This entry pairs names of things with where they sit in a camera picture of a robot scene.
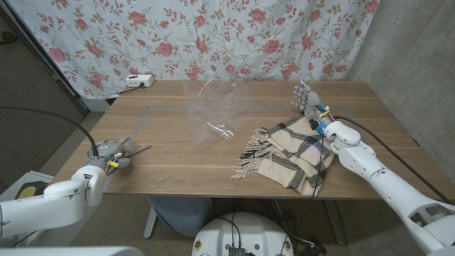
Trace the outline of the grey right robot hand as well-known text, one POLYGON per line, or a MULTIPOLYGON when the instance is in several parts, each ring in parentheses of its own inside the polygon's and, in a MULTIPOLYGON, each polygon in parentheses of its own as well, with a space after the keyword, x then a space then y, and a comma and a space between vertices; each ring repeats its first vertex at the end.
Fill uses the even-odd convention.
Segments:
POLYGON ((304 116, 309 118, 310 127, 322 134, 326 127, 333 122, 329 106, 323 106, 319 96, 306 84, 300 80, 300 85, 294 87, 294 97, 296 101, 291 101, 291 105, 301 110, 304 116))

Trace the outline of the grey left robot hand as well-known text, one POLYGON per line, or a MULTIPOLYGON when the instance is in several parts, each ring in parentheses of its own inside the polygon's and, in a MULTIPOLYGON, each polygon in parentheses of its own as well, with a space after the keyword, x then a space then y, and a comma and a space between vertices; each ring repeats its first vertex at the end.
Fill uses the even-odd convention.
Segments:
POLYGON ((88 164, 106 170, 108 162, 113 161, 118 163, 119 169, 127 167, 131 163, 131 160, 129 157, 125 156, 127 151, 124 149, 124 145, 129 140, 129 137, 121 138, 118 142, 108 141, 106 139, 102 140, 97 145, 98 156, 94 156, 91 149, 88 151, 88 164))

